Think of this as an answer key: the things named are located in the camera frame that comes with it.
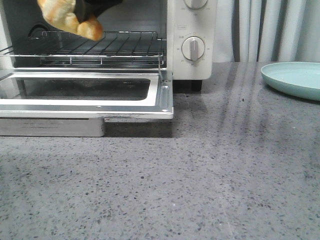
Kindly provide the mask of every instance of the countertop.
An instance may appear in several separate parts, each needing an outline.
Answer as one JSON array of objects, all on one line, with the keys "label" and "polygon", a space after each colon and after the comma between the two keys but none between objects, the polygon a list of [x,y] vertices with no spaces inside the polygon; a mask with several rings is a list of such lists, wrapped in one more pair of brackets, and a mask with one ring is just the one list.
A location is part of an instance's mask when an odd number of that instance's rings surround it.
[{"label": "countertop", "polygon": [[320,103],[266,86],[265,64],[178,83],[170,122],[0,137],[0,239],[319,239]]}]

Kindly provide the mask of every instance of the control knob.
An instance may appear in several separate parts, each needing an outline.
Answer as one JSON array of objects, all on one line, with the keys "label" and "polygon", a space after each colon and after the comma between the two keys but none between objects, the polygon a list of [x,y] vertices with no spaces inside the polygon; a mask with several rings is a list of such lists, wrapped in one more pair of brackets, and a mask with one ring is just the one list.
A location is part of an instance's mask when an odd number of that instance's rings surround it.
[{"label": "control knob", "polygon": [[208,0],[184,0],[184,2],[191,9],[200,9],[206,5]]},{"label": "control knob", "polygon": [[186,59],[195,62],[205,53],[205,43],[197,36],[189,37],[182,44],[182,53]]}]

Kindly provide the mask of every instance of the toaster oven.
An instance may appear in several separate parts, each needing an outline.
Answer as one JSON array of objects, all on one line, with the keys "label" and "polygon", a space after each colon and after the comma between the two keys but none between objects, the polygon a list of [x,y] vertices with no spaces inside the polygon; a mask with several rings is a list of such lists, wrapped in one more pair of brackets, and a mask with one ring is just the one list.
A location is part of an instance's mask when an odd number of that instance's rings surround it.
[{"label": "toaster oven", "polygon": [[173,81],[212,71],[218,0],[123,0],[92,41],[0,0],[0,135],[103,136],[110,119],[172,119]]}]

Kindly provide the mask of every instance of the open oven door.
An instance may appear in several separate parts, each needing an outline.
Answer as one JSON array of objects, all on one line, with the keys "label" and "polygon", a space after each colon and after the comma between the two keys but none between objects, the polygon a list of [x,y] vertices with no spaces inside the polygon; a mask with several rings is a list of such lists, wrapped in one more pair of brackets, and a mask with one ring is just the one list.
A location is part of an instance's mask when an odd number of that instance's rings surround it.
[{"label": "open oven door", "polygon": [[172,119],[167,71],[0,70],[0,135],[88,136],[110,118]]}]

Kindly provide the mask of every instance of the white knob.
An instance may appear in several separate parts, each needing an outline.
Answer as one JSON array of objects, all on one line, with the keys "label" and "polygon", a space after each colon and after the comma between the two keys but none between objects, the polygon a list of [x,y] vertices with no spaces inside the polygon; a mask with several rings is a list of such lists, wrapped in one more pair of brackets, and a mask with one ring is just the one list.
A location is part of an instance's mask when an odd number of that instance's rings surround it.
[{"label": "white knob", "polygon": [[184,0],[184,2],[191,9],[200,9],[206,5],[208,0]]},{"label": "white knob", "polygon": [[182,44],[182,53],[186,59],[195,62],[205,53],[205,43],[197,36],[189,37]]}]

